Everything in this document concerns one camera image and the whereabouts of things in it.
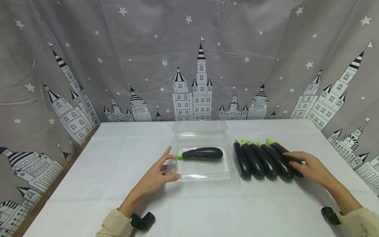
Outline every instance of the plastic container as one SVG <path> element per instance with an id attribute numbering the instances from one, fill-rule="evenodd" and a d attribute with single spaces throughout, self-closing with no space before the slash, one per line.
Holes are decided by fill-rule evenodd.
<path id="1" fill-rule="evenodd" d="M 232 180 L 240 173 L 227 125 L 223 119 L 175 121 L 175 135 L 171 140 L 171 153 L 179 155 L 185 151 L 216 147 L 222 150 L 223 157 L 217 161 L 209 160 L 170 160 L 169 172 L 182 175 L 181 182 Z"/>

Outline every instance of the striped roof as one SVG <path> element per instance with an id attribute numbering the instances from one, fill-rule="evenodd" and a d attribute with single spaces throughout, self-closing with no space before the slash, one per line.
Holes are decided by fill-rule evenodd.
<path id="1" fill-rule="evenodd" d="M 205 55 L 204 55 L 203 47 L 201 46 L 201 44 L 200 44 L 200 48 L 199 48 L 199 54 L 197 55 L 197 59 L 198 60 L 200 60 L 200 59 L 205 60 Z"/>

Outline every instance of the white tablecloth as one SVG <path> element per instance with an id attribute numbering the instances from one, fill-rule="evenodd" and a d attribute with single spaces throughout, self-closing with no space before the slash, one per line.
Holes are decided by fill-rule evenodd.
<path id="1" fill-rule="evenodd" d="M 232 141 L 267 138 L 289 150 L 317 156 L 361 204 L 379 213 L 374 193 L 345 163 L 311 121 L 227 121 Z M 170 145 L 173 122 L 102 123 L 74 166 L 30 226 L 26 237 L 94 237 L 108 212 Z M 240 179 L 233 186 L 199 182 L 166 185 L 137 208 L 156 222 L 135 236 L 346 236 L 320 214 L 338 207 L 306 179 L 289 183 Z"/>

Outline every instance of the right hand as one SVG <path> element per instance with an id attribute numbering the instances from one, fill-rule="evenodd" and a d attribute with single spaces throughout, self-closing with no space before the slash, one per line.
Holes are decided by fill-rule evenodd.
<path id="1" fill-rule="evenodd" d="M 321 163 L 321 161 L 311 154 L 308 154 L 304 151 L 294 151 L 283 153 L 283 155 L 305 161 L 305 164 L 303 165 L 291 161 L 290 166 L 298 170 L 305 177 L 309 178 L 315 183 L 322 185 L 323 187 L 336 180 L 336 178 Z"/>

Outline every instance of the gray curtain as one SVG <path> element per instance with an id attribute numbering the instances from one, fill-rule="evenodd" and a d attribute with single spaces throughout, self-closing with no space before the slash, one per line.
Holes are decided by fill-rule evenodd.
<path id="1" fill-rule="evenodd" d="M 308 118 L 379 195 L 376 1 L 0 7 L 0 236 L 101 122 Z"/>

